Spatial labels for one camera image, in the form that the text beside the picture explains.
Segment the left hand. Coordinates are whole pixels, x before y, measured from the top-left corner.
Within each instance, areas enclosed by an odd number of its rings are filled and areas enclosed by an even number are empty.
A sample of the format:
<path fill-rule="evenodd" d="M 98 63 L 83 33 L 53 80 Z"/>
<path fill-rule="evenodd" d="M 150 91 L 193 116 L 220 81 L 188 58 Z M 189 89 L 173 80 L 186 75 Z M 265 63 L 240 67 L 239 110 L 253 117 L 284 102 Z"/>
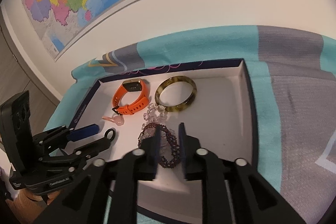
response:
<path fill-rule="evenodd" d="M 44 201 L 42 196 L 36 196 L 28 189 L 21 189 L 13 201 L 5 202 L 20 223 L 33 223 L 61 192 L 58 190 L 47 194 L 47 200 Z"/>

